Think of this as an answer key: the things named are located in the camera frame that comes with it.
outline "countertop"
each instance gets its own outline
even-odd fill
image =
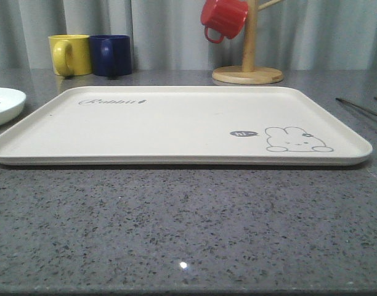
[[[287,71],[373,146],[347,167],[0,165],[1,294],[377,294],[377,71]],[[211,71],[64,79],[0,69],[22,114],[87,85],[215,85]]]

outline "wooden mug stand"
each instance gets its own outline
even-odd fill
[[[242,66],[221,67],[213,71],[212,77],[227,83],[267,84],[283,80],[280,70],[254,65],[256,58],[257,13],[282,0],[271,0],[259,5],[259,0],[248,0],[248,16],[245,23]]]

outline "gray curtain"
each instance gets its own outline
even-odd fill
[[[52,68],[47,37],[124,34],[135,69],[240,65],[243,32],[209,43],[205,0],[0,0],[0,68]],[[256,64],[377,68],[377,0],[284,0],[259,12]]]

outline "red mug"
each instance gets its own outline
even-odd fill
[[[224,37],[234,38],[239,34],[248,16],[249,6],[240,0],[206,0],[202,9],[201,23],[205,26],[205,37],[212,43],[220,43]],[[218,40],[208,36],[208,29],[218,31]]]

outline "white plate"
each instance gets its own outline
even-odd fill
[[[11,88],[0,88],[0,125],[15,118],[23,110],[26,94]]]
[[[372,146],[281,87],[69,89],[0,135],[8,165],[353,165]]]

